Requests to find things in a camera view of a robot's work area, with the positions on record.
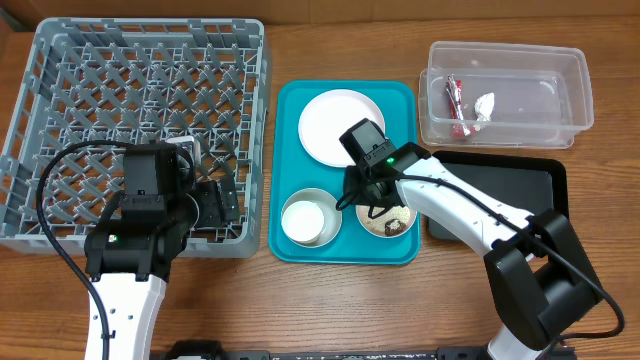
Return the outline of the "grey bowl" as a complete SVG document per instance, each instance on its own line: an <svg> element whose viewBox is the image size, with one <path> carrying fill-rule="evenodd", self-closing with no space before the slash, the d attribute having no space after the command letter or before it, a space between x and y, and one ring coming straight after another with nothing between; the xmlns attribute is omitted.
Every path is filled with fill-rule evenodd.
<svg viewBox="0 0 640 360"><path fill-rule="evenodd" d="M304 248L319 248L329 244L338 235L342 225L342 213L335 208L336 199L327 191L318 188L299 190L286 200L282 207L281 219L284 210L297 201L311 201L321 208L325 218L324 229L316 241L310 244L299 244L286 237L294 244Z"/></svg>

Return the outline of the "brown food scrap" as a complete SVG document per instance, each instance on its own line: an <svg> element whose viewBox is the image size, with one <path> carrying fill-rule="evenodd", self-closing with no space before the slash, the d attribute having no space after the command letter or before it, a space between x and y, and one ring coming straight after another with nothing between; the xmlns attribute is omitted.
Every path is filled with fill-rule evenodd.
<svg viewBox="0 0 640 360"><path fill-rule="evenodd" d="M384 233L387 237L402 234L406 229L406 223L400 219L391 219L385 223Z"/></svg>

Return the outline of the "white cup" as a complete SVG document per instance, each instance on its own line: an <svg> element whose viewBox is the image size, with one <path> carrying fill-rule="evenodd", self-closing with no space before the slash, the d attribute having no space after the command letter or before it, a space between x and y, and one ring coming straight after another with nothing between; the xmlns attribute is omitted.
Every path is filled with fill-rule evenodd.
<svg viewBox="0 0 640 360"><path fill-rule="evenodd" d="M297 201L290 204L282 215L281 225L285 235L299 244L316 241L324 229L324 214L311 201Z"/></svg>

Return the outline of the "large white round plate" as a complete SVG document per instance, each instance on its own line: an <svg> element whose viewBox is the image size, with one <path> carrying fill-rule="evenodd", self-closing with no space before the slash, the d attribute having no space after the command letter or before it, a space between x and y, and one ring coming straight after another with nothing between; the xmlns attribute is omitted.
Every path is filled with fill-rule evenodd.
<svg viewBox="0 0 640 360"><path fill-rule="evenodd" d="M299 139L307 153L321 164L344 168L354 162L339 137L363 119L371 120L385 132L384 116L373 100L354 90L329 90L314 97L303 109Z"/></svg>

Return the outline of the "red foil snack wrapper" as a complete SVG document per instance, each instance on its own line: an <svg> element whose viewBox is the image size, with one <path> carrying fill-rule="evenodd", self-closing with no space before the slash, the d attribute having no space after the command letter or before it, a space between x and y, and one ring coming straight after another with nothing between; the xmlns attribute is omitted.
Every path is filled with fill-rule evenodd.
<svg viewBox="0 0 640 360"><path fill-rule="evenodd" d="M454 138L464 138L471 134L471 130L463 124L464 116L462 111L461 82L453 75L447 77L445 89L449 96L450 109L456 122L452 125L452 136Z"/></svg>

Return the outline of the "white napkin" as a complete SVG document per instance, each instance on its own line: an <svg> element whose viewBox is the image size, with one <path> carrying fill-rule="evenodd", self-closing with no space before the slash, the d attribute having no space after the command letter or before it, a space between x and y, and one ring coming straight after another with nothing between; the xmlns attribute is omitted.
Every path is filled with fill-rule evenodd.
<svg viewBox="0 0 640 360"><path fill-rule="evenodd" d="M474 111L479 122L490 122L495 107L495 94L493 92L481 95L475 102Z"/></svg>

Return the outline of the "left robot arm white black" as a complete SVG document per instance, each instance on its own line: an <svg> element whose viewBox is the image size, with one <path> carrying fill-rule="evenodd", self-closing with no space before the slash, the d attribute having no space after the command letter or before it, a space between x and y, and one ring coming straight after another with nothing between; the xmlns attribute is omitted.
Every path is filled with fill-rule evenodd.
<svg viewBox="0 0 640 360"><path fill-rule="evenodd" d="M195 157L175 144L132 145L123 156L124 188L87 236L86 272L98 299L85 356L109 343L110 359L146 359L172 261L196 228L239 219L231 176L200 182ZM97 322L106 320L107 329Z"/></svg>

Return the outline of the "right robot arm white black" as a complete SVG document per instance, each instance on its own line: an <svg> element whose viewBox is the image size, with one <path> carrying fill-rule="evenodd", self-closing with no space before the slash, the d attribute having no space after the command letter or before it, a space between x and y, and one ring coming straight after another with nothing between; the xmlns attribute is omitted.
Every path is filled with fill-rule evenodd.
<svg viewBox="0 0 640 360"><path fill-rule="evenodd" d="M339 141L347 167L337 208L404 206L443 226L482 257L499 333L489 359L543 359L562 332L601 300L601 283L569 220L496 200L461 180L415 143L395 147L363 119Z"/></svg>

